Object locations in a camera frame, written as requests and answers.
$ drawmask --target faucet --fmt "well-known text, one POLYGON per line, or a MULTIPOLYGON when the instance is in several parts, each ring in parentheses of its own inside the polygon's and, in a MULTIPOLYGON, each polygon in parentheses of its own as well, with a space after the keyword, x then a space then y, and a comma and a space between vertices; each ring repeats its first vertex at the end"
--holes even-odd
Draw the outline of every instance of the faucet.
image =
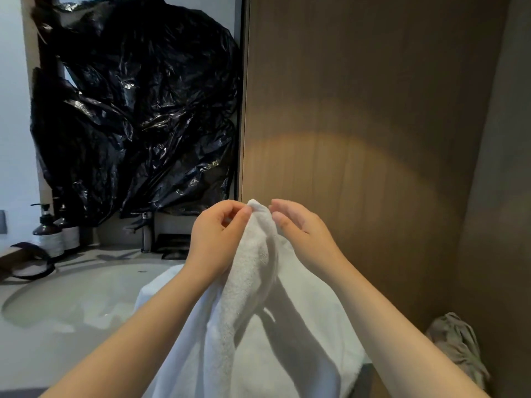
POLYGON ((143 212, 140 219, 124 226, 124 230, 128 234, 136 233, 140 228, 142 228, 142 248, 140 252, 150 253, 155 242, 155 218, 152 212, 143 212))

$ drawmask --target wooden wall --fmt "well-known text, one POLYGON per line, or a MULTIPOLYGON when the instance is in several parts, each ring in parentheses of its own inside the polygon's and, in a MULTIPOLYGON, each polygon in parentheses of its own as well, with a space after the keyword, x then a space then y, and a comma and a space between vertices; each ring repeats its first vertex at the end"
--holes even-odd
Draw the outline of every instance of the wooden wall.
POLYGON ((449 285, 508 0, 247 0, 240 199, 298 201, 421 329, 449 285))
POLYGON ((453 309, 492 396, 531 394, 531 0, 512 0, 463 228, 453 309))

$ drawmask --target right hand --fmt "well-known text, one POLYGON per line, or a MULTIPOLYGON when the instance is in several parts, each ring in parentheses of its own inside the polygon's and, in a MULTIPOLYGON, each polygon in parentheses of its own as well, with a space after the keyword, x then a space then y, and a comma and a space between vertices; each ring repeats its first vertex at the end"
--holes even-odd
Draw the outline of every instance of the right hand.
POLYGON ((293 246, 299 261, 323 281, 337 265, 347 262, 317 214, 287 200, 271 200, 269 211, 293 246))

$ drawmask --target plastic sheet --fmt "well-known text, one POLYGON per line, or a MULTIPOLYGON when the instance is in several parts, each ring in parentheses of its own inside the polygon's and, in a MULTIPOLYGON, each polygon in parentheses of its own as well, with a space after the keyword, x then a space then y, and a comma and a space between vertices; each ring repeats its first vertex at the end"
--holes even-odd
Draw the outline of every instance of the plastic sheet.
POLYGON ((164 0, 39 6, 33 19, 77 87, 36 71, 32 134, 80 223, 227 198, 241 77, 227 29, 164 0))

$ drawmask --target gray cloth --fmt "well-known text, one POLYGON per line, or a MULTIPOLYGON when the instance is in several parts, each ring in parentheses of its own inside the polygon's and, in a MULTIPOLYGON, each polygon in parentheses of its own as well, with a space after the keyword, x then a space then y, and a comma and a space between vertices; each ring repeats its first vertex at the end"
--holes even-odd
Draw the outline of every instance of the gray cloth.
POLYGON ((481 362, 480 347, 470 325, 457 314, 448 313, 432 322, 426 336, 481 389, 485 389, 490 374, 481 362))

